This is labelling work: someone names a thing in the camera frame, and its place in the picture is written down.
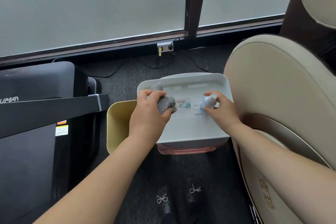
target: forearm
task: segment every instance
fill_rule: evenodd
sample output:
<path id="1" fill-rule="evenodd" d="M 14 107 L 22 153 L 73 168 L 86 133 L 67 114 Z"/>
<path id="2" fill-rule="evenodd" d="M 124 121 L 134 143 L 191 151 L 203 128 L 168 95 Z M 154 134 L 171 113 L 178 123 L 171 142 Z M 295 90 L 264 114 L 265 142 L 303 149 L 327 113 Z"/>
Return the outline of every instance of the forearm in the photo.
<path id="1" fill-rule="evenodd" d="M 230 136 L 304 223 L 333 223 L 333 170 L 275 144 L 243 124 L 235 125 Z"/>
<path id="2" fill-rule="evenodd" d="M 128 137 L 35 223 L 113 223 L 135 172 L 152 146 L 141 138 Z"/>

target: floor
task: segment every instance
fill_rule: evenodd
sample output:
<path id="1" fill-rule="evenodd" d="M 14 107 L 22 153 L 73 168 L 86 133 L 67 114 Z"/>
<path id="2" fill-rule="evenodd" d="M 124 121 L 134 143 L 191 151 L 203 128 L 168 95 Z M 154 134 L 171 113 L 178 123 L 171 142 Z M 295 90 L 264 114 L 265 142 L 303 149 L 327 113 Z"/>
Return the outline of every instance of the floor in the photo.
<path id="1" fill-rule="evenodd" d="M 144 56 L 139 61 L 157 66 L 170 62 L 158 69 L 151 69 L 135 59 L 128 59 L 109 78 L 98 78 L 103 93 L 110 96 L 112 103 L 136 99 L 137 86 L 145 80 L 158 79 L 167 75 L 202 72 L 187 56 L 212 73 L 223 73 L 226 61 L 236 44 L 208 48 L 197 48 L 176 52 L 175 56 L 163 54 Z M 91 75 L 108 75 L 124 60 L 107 61 L 81 65 Z M 92 171 L 106 157 L 106 119 L 103 119 L 100 135 L 100 150 L 89 171 Z M 205 223 L 252 223 L 249 199 L 242 182 L 232 142 L 211 153 L 192 155 L 161 155 L 156 148 L 149 153 L 134 176 L 131 186 L 115 220 L 115 224 L 159 224 L 156 191 L 169 184 L 175 195 L 179 223 L 187 223 L 184 212 L 183 193 L 186 184 L 200 184 L 206 194 L 207 207 Z"/>

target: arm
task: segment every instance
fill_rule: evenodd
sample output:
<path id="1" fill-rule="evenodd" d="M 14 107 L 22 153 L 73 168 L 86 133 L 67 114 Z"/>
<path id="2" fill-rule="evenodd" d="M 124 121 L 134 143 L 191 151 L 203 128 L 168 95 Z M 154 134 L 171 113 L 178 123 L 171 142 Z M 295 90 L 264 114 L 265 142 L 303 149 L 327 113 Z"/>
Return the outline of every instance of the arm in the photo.
<path id="1" fill-rule="evenodd" d="M 234 138 L 272 188 L 304 222 L 336 220 L 336 172 L 263 137 L 238 118 L 235 105 L 220 92 L 218 109 L 205 108 L 218 126 Z"/>
<path id="2" fill-rule="evenodd" d="M 130 120 L 129 136 L 35 224 L 113 223 L 135 172 L 170 119 L 172 109 L 162 115 L 157 109 L 159 97 L 165 94 L 140 91 Z"/>

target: person's left hand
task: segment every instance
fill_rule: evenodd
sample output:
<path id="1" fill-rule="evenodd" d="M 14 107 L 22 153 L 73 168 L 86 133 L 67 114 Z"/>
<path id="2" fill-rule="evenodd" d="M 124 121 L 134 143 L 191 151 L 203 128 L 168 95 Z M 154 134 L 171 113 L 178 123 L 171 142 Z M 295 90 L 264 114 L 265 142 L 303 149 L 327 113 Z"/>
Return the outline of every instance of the person's left hand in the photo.
<path id="1" fill-rule="evenodd" d="M 129 136 L 140 137 L 153 144 L 158 141 L 173 111 L 173 108 L 168 108 L 162 115 L 159 113 L 157 103 L 159 98 L 165 95 L 161 90 L 139 92 L 135 110 L 129 121 Z"/>

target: brand logo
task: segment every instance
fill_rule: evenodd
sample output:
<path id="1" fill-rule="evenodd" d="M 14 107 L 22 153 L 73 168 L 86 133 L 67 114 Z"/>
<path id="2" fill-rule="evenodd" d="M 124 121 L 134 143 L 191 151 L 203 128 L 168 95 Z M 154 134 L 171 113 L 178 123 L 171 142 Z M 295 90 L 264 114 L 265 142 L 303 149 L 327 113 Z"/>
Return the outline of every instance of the brand logo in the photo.
<path id="1" fill-rule="evenodd" d="M 0 98 L 0 104 L 17 102 L 17 101 L 19 101 L 19 97 Z"/>

